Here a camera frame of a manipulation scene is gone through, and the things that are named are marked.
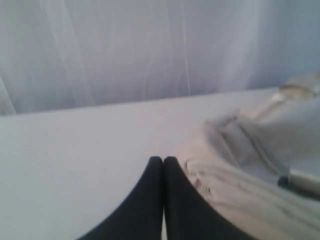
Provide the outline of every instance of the white table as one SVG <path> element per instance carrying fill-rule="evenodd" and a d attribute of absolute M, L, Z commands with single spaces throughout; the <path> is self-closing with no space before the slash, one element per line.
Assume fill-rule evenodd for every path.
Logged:
<path fill-rule="evenodd" d="M 73 240 L 126 198 L 150 156 L 275 89 L 0 118 L 0 239 Z"/>

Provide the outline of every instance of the crumpled fabric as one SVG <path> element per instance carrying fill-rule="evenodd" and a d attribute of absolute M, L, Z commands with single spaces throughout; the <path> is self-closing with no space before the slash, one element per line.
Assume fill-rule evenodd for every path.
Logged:
<path fill-rule="evenodd" d="M 286 176 L 319 191 L 319 89 L 319 74 L 290 79 L 257 111 L 206 121 L 177 152 L 202 197 L 256 239 L 319 239 L 320 202 L 277 186 Z"/>

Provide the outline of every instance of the sheer curtain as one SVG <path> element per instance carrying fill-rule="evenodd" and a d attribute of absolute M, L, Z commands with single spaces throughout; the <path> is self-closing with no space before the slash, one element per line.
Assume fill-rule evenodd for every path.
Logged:
<path fill-rule="evenodd" d="M 1 0 L 0 114 L 278 86 L 320 70 L 318 0 Z"/>

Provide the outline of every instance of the white curtain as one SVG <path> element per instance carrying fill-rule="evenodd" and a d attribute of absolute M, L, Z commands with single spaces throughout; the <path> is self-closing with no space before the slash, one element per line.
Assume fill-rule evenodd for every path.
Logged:
<path fill-rule="evenodd" d="M 0 114 L 278 86 L 319 26 L 319 0 L 0 0 Z"/>

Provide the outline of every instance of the gray fabric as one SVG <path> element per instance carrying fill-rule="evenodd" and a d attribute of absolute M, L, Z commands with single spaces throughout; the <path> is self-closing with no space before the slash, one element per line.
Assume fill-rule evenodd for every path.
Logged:
<path fill-rule="evenodd" d="M 278 86 L 320 69 L 319 8 L 318 0 L 2 0 L 0 112 Z"/>

